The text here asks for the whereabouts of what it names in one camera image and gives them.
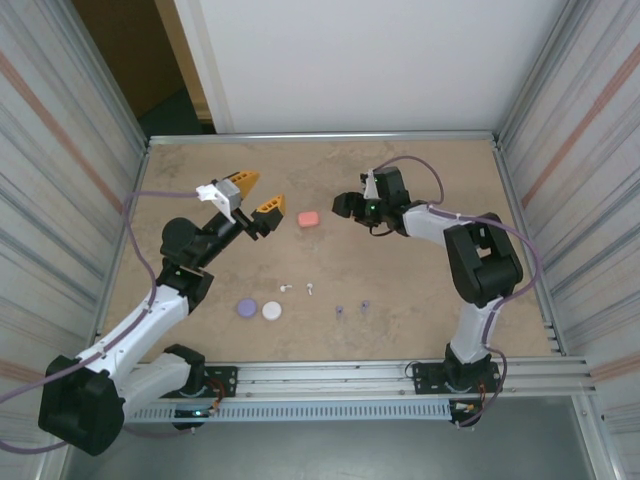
robotic arm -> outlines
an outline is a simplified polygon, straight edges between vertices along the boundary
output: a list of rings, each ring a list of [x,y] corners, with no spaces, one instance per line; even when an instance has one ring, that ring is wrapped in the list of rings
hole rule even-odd
[[[417,393],[476,392],[479,383],[496,388],[497,365],[484,347],[483,334],[496,304],[513,293],[522,280],[522,266],[503,230],[457,216],[438,215],[423,201],[412,202],[397,167],[369,170],[360,176],[362,193],[347,192],[333,202],[333,212],[373,229],[385,223],[388,231],[430,240],[446,248],[453,283],[464,305],[458,329],[445,351],[442,365],[420,371]],[[500,221],[493,213],[482,217]],[[486,342],[493,333],[490,325]]]
[[[44,386],[40,428],[98,455],[140,408],[168,392],[196,394],[203,388],[204,356],[181,345],[132,370],[165,332],[202,302],[214,279],[204,268],[222,250],[242,232],[258,240],[279,225],[285,214],[283,195],[258,207],[251,218],[240,209],[258,178],[257,172],[239,172],[198,187],[200,200],[211,201],[220,213],[202,228],[186,218],[166,224],[162,271],[142,303],[92,347],[75,358],[61,355],[47,368],[50,376],[100,354],[82,369]]]

pink eraser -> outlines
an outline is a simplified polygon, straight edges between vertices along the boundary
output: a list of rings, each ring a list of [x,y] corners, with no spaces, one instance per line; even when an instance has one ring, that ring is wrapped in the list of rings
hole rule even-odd
[[[298,214],[298,225],[302,228],[314,227],[320,223],[318,212],[302,212]]]

white bottle cap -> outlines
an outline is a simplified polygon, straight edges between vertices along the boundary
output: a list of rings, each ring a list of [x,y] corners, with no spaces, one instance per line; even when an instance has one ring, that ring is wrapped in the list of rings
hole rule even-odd
[[[270,322],[279,319],[280,315],[282,315],[282,306],[278,302],[267,302],[262,307],[262,316]]]

metal wall panel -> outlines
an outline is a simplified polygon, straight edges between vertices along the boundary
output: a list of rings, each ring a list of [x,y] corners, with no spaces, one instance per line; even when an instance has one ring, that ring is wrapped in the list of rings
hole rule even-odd
[[[500,135],[565,347],[640,471],[640,3],[588,2]]]
[[[121,238],[144,138],[66,2],[0,4],[0,391],[83,349]],[[40,391],[0,406],[0,438],[49,441]],[[42,456],[0,452],[0,477]]]

marble surface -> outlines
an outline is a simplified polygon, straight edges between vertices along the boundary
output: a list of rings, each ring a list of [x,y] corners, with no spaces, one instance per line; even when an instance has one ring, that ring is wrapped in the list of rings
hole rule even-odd
[[[153,147],[143,190],[193,191],[239,170],[261,179],[243,204],[245,213],[279,193],[287,216],[268,238],[242,235],[207,268],[215,280],[198,309],[156,343],[147,359],[178,342],[209,361],[308,361],[440,358],[453,336],[461,299],[446,252],[427,241],[389,235],[331,213],[335,195],[358,190],[359,173],[393,156],[429,160],[446,189],[443,207],[468,214],[493,211],[513,224],[486,141],[326,142],[159,145]],[[437,184],[419,164],[399,163],[412,199],[437,198]],[[300,229],[299,212],[317,210],[320,225]],[[204,225],[215,207],[195,199],[141,198],[133,228],[146,258],[160,270],[165,223],[184,216]],[[313,283],[313,296],[306,290]],[[293,288],[281,293],[279,286]],[[149,290],[149,278],[128,244],[118,271],[105,331]],[[274,322],[241,318],[245,297],[259,307],[283,306]],[[360,305],[370,306],[363,314]],[[335,308],[344,307],[336,319]],[[493,344],[509,356],[549,355],[540,311],[531,292],[505,306]]]

